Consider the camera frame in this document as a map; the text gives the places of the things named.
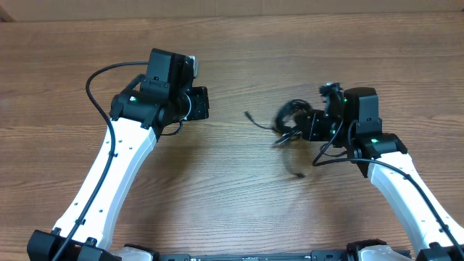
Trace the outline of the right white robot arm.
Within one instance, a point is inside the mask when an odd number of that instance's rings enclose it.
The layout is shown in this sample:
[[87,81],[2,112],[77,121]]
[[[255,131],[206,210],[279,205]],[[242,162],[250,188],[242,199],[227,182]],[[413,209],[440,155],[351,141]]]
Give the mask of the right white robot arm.
[[308,107],[294,121],[307,141],[343,147],[384,196],[401,222],[417,260],[462,260],[463,227],[440,205],[399,137],[382,130],[374,88],[320,87],[326,107]]

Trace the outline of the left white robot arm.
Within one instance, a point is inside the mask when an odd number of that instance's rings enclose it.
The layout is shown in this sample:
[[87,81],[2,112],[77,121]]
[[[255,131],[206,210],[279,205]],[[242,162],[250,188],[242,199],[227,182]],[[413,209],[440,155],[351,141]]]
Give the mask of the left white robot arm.
[[102,116],[104,142],[80,190],[49,232],[36,230],[27,245],[30,260],[159,260],[150,248],[126,244],[111,249],[115,225],[138,170],[165,127],[209,117],[207,88],[195,87],[194,56],[152,49],[137,75],[112,99]]

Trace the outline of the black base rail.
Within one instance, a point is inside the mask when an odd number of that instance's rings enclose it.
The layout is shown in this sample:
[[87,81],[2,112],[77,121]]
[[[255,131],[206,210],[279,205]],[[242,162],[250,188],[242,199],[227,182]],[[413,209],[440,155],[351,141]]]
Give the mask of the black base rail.
[[308,253],[280,254],[161,254],[159,261],[326,261],[349,260],[345,250],[313,250]]

